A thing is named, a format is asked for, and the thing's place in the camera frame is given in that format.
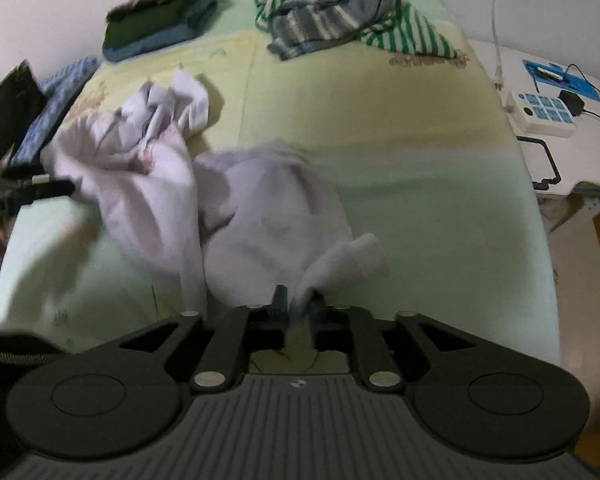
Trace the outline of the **white t-shirt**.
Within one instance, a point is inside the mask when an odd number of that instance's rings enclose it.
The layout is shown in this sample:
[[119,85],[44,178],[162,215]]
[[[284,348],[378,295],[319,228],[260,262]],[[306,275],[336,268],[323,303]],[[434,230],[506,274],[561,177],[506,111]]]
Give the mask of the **white t-shirt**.
[[178,279],[187,310],[257,307],[277,287],[302,309],[387,270],[380,240],[352,233],[337,193],[288,145],[190,154],[209,115],[206,87],[176,70],[167,87],[146,82],[117,110],[76,118],[42,163],[125,250]]

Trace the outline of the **blue white checkered cloth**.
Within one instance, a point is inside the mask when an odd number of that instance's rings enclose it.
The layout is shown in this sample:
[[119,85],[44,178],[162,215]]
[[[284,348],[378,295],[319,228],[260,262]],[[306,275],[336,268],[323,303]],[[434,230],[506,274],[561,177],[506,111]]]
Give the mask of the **blue white checkered cloth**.
[[40,82],[40,89],[46,95],[47,103],[30,125],[19,148],[10,156],[9,166],[32,164],[38,159],[38,153],[53,137],[99,65],[100,59],[94,56],[80,58]]

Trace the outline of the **folded dark green garment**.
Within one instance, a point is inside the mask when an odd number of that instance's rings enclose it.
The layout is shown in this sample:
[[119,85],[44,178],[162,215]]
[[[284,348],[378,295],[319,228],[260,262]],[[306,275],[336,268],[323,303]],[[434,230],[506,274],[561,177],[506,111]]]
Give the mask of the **folded dark green garment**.
[[110,18],[102,46],[121,48],[165,30],[184,30],[186,34],[198,35],[217,7],[216,0],[170,0],[145,6],[122,18]]

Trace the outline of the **yellow green baby blanket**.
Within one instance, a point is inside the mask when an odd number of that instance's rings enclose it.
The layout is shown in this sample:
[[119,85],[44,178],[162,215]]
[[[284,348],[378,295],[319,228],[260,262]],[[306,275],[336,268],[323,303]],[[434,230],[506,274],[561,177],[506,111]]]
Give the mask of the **yellow green baby blanket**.
[[[115,110],[177,67],[211,96],[210,126],[190,151],[289,145],[337,191],[355,234],[373,233],[389,273],[335,304],[382,318],[415,310],[558,363],[550,253],[521,149],[490,77],[441,0],[412,0],[460,63],[411,66],[345,46],[279,62],[252,22],[252,0],[227,0],[204,38],[104,64],[71,110]],[[170,315],[178,284],[108,235],[97,211],[58,198],[24,208],[2,266],[0,331],[83,350]]]

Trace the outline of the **white power strip blue sockets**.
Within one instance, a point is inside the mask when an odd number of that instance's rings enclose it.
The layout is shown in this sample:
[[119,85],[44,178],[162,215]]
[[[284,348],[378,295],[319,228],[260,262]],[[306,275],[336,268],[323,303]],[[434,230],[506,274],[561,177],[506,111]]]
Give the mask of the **white power strip blue sockets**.
[[576,132],[573,116],[558,98],[539,93],[509,91],[506,106],[514,122],[525,133],[569,138]]

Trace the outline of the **green white striped shirt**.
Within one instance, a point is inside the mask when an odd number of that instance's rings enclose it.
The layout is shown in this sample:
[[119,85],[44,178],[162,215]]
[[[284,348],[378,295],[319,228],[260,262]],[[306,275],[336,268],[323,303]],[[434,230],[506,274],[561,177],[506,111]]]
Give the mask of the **green white striped shirt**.
[[[254,24],[257,29],[270,35],[268,16],[284,1],[253,0],[256,6]],[[391,8],[381,18],[365,26],[350,41],[359,41],[366,46],[391,53],[429,55],[449,60],[456,57],[456,51],[449,40],[408,0],[394,0]]]

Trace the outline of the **white side desk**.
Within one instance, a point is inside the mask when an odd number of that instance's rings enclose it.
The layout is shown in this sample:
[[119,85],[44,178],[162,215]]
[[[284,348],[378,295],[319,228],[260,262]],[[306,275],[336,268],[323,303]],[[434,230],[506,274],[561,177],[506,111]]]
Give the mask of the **white side desk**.
[[545,229],[565,233],[600,213],[600,81],[484,41],[471,47],[500,84]]

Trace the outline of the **grey blue striped sweater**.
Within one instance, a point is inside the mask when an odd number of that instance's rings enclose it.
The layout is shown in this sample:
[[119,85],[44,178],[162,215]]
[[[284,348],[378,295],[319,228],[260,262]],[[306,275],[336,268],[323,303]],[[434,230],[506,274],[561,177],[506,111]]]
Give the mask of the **grey blue striped sweater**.
[[382,0],[285,0],[268,16],[268,50],[287,61],[337,47],[382,12]]

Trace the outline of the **blue tray on desk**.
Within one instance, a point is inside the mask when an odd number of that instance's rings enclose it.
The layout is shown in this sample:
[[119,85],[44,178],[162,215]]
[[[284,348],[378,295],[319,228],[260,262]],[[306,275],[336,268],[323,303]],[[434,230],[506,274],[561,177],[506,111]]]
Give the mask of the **blue tray on desk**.
[[540,84],[566,90],[584,96],[587,99],[600,102],[600,92],[583,75],[570,73],[566,68],[557,64],[542,64],[524,58],[522,65],[532,79],[533,87],[539,90]]

